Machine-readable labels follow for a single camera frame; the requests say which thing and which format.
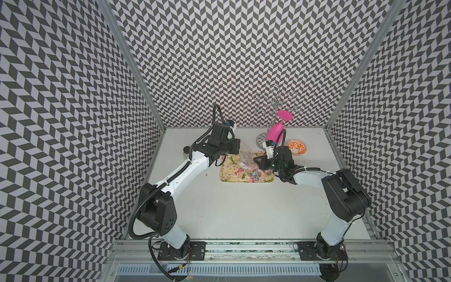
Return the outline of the clear ziploc bag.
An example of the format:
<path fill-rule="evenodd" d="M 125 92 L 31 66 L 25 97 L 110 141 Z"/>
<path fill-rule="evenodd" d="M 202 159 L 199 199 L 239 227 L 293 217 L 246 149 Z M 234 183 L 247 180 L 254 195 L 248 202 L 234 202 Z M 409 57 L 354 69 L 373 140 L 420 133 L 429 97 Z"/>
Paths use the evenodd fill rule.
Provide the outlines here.
<path fill-rule="evenodd" d="M 238 163 L 245 172 L 252 173 L 258 169 L 258 165 L 255 163 L 254 158 L 263 154 L 263 151 L 252 150 L 246 143 L 241 142 Z"/>

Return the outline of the pile of colourful lollipop candies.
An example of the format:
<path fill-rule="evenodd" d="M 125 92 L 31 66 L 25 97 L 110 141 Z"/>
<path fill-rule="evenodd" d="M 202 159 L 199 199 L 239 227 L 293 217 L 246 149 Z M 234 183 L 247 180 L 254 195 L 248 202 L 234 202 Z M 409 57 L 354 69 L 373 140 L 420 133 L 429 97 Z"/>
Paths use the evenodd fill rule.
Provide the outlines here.
<path fill-rule="evenodd" d="M 249 183 L 265 183 L 273 180 L 271 170 L 256 169 L 247 175 L 247 182 Z"/>

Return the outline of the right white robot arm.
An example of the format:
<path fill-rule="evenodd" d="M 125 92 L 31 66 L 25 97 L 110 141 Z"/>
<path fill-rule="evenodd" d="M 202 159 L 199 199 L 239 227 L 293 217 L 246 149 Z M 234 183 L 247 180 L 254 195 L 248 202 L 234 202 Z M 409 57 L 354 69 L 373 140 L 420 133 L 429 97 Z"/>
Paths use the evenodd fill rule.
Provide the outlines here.
<path fill-rule="evenodd" d="M 362 218 L 371 205 L 371 198 L 359 180 L 347 168 L 330 172 L 297 165 L 287 146 L 269 150 L 269 155 L 253 159 L 259 169 L 272 170 L 284 183 L 303 184 L 324 190 L 331 217 L 318 234 L 316 247 L 339 247 L 351 224 Z"/>

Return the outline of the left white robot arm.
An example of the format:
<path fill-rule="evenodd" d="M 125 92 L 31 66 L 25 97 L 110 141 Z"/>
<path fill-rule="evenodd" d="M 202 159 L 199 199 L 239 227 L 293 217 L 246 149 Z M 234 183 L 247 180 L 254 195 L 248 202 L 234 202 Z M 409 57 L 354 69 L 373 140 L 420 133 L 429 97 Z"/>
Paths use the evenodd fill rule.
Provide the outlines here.
<path fill-rule="evenodd" d="M 145 239 L 150 233 L 138 235 L 134 231 L 138 220 L 163 238 L 180 256 L 189 249 L 190 237 L 177 224 L 176 200 L 195 178 L 215 164 L 222 156 L 236 155 L 240 140 L 235 135 L 236 123 L 216 122 L 189 147 L 187 159 L 169 176 L 156 184 L 145 184 L 139 194 L 137 209 L 129 223 L 129 235 Z"/>

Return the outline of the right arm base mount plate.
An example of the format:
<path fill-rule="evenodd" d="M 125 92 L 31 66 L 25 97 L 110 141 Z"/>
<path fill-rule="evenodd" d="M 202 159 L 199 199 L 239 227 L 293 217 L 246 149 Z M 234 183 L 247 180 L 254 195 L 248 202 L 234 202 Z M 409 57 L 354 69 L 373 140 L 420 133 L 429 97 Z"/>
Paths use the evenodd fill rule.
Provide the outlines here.
<path fill-rule="evenodd" d="M 334 246 L 329 246 L 323 241 L 297 242 L 295 245 L 302 261 L 340 262 L 348 260 L 344 242 Z"/>

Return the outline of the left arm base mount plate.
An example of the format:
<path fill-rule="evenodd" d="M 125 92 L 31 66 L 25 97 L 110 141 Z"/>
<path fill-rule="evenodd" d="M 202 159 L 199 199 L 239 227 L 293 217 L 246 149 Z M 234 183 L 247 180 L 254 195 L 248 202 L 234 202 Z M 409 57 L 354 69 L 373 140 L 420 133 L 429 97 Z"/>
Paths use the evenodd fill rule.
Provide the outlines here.
<path fill-rule="evenodd" d="M 157 258 L 164 261 L 190 260 L 203 261 L 206 254 L 206 242 L 186 241 L 180 249 L 162 242 Z"/>

